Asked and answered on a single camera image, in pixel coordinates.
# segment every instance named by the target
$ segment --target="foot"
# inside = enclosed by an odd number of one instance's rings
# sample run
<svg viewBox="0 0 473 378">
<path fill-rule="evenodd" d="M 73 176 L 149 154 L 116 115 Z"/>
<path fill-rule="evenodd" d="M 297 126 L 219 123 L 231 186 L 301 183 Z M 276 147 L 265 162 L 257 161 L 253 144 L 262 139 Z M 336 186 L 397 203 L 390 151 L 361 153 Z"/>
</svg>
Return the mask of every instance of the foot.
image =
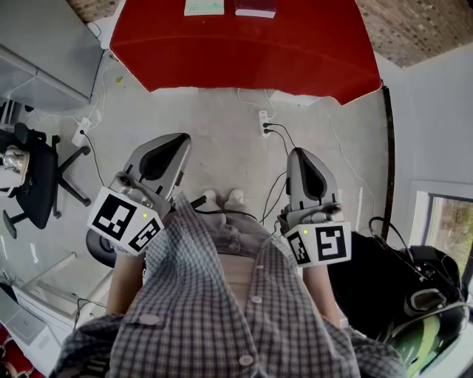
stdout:
<svg viewBox="0 0 473 378">
<path fill-rule="evenodd" d="M 207 189 L 203 195 L 205 197 L 207 197 L 207 199 L 210 201 L 210 202 L 217 202 L 217 194 L 215 193 L 215 190 L 213 189 Z"/>
<path fill-rule="evenodd" d="M 228 196 L 228 201 L 230 202 L 239 202 L 240 204 L 245 203 L 245 196 L 243 195 L 243 190 L 233 189 Z"/>
</svg>

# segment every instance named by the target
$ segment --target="floor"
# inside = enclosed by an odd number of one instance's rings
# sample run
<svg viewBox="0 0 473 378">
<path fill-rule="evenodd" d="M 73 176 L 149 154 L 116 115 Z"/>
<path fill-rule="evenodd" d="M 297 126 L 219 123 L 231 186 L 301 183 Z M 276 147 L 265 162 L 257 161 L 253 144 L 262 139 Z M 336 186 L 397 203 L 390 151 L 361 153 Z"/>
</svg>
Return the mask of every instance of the floor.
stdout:
<svg viewBox="0 0 473 378">
<path fill-rule="evenodd" d="M 95 86 L 100 96 L 100 110 L 103 105 L 102 72 L 110 62 L 109 57 L 104 58 Z M 245 191 L 245 200 L 253 214 L 258 219 L 262 217 L 271 185 L 286 170 L 284 146 L 276 134 L 267 138 L 261 136 L 258 108 L 240 101 L 236 89 L 202 89 L 197 94 L 150 94 L 116 61 L 105 72 L 104 84 L 106 102 L 103 121 L 89 132 L 89 136 L 106 185 L 123 169 L 131 152 L 140 144 L 162 134 L 186 132 L 192 137 L 192 155 L 182 181 L 182 189 L 188 198 L 196 199 L 208 188 L 214 188 L 220 196 L 226 196 L 230 189 L 238 187 Z M 271 114 L 263 91 L 242 90 L 241 96 L 258 103 Z M 68 114 L 78 118 L 88 116 L 92 105 Z M 353 226 L 358 214 L 360 188 L 363 187 L 359 228 L 366 232 L 369 218 L 384 213 L 387 190 L 387 130 L 381 91 L 343 107 L 331 98 L 324 98 L 312 106 L 275 102 L 274 107 L 277 114 L 273 121 L 286 125 L 295 144 L 313 152 L 334 173 L 345 218 Z M 38 116 L 41 122 L 34 114 L 23 116 L 30 128 L 45 131 L 48 135 L 61 135 L 60 160 L 66 159 L 75 150 L 70 142 L 77 128 L 74 120 L 56 116 L 45 118 L 47 115 L 40 111 Z M 355 172 L 366 180 L 369 190 L 342 157 L 330 119 L 346 158 Z M 92 120 L 95 124 L 97 113 Z M 80 192 L 95 198 L 101 183 L 92 154 L 81 157 L 67 173 L 70 182 Z M 276 184 L 268 207 L 272 207 L 277 200 L 283 184 L 283 179 Z M 13 200 L 2 198 L 0 204 L 11 215 L 20 212 Z M 287 197 L 283 193 L 265 222 L 271 232 L 276 214 L 286 204 Z M 62 217 L 51 217 L 43 231 L 35 229 L 28 221 L 21 223 L 16 241 L 11 239 L 3 222 L 0 222 L 3 243 L 0 266 L 11 277 L 27 281 L 75 252 L 81 268 L 70 272 L 58 284 L 70 287 L 78 295 L 86 295 L 108 269 L 95 263 L 86 250 L 89 209 L 82 207 L 63 190 L 60 190 L 59 207 Z M 77 280 L 81 282 L 80 287 L 75 284 Z"/>
</svg>

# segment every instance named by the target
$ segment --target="book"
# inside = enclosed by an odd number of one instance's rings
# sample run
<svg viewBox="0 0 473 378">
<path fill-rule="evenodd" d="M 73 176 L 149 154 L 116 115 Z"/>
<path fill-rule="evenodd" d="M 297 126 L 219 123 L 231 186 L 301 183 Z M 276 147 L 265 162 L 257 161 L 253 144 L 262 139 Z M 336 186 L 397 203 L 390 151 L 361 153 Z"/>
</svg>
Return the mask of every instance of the book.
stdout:
<svg viewBox="0 0 473 378">
<path fill-rule="evenodd" d="M 235 0 L 237 16 L 274 18 L 276 0 Z"/>
</svg>

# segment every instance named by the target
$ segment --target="office chair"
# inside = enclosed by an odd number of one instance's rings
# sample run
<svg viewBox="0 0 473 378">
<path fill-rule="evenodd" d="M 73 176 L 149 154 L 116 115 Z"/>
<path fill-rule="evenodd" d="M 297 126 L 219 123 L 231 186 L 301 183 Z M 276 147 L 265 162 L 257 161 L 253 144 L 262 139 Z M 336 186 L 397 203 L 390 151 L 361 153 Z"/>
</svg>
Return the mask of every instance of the office chair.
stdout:
<svg viewBox="0 0 473 378">
<path fill-rule="evenodd" d="M 30 153 L 30 164 L 23 185 L 16 188 L 10 196 L 15 196 L 23 213 L 10 217 L 3 211 L 3 219 L 10 235 L 16 239 L 15 225 L 29 219 L 37 228 L 43 230 L 52 214 L 61 217 L 58 211 L 58 186 L 72 194 L 81 204 L 89 206 L 90 199 L 82 197 L 64 178 L 66 169 L 80 156 L 90 153 L 89 147 L 80 147 L 63 164 L 58 165 L 56 145 L 61 141 L 58 135 L 52 137 L 52 146 L 47 144 L 45 133 L 30 130 L 23 123 L 15 125 L 15 131 L 9 133 L 0 130 L 0 151 L 9 145 L 16 145 Z"/>
</svg>

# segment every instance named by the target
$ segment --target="red tablecloth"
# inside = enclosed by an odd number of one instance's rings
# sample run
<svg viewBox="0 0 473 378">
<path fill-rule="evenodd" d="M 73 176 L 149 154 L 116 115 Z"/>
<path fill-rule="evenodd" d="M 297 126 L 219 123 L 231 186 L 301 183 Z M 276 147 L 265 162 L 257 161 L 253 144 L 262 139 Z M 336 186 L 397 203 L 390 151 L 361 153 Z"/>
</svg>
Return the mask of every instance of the red tablecloth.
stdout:
<svg viewBox="0 0 473 378">
<path fill-rule="evenodd" d="M 381 87 L 354 0 L 277 0 L 276 17 L 184 16 L 185 0 L 128 0 L 111 50 L 148 89 L 278 89 L 344 104 Z"/>
</svg>

